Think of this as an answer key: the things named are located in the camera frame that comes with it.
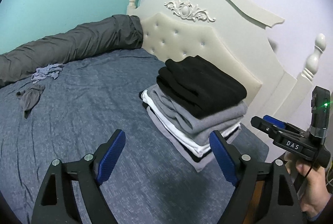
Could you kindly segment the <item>person's right hand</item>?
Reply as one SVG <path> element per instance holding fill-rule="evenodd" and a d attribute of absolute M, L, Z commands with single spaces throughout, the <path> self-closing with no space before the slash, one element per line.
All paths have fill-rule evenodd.
<path fill-rule="evenodd" d="M 307 214 L 309 222 L 326 223 L 332 214 L 332 194 L 326 187 L 325 169 L 321 166 L 311 169 L 308 162 L 290 152 L 286 152 L 283 158 L 289 173 L 295 168 L 300 175 L 307 175 L 307 188 L 300 199 L 301 210 Z"/>

